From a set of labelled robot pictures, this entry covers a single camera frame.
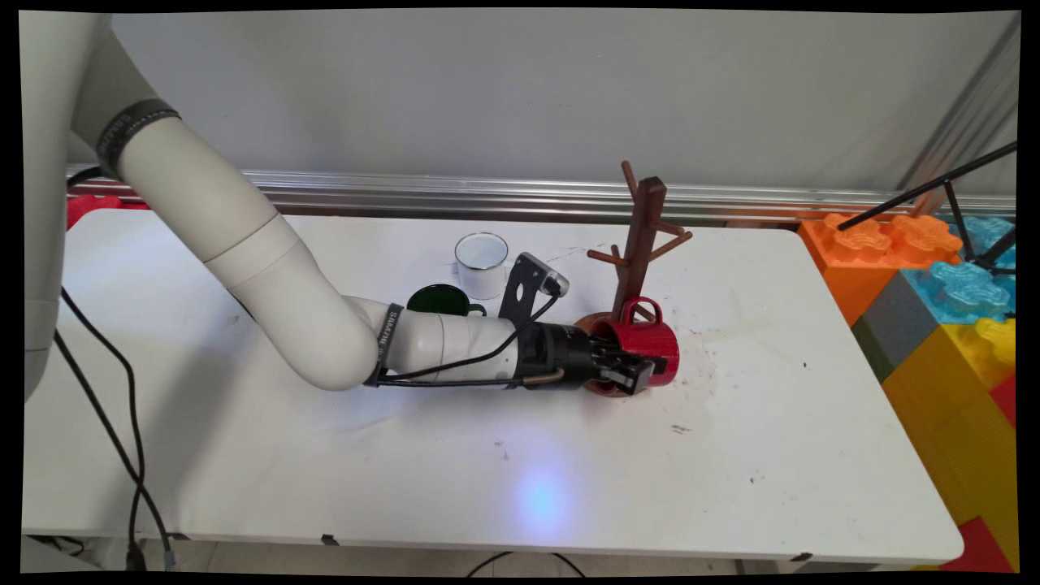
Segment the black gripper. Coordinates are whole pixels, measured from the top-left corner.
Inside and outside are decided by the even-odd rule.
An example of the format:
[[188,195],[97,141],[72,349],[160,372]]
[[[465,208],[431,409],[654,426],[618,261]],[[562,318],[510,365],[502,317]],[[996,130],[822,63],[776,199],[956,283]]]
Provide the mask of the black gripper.
[[516,377],[530,390],[599,383],[601,396],[630,397],[649,385],[654,371],[652,359],[575,326],[532,323],[517,337]]

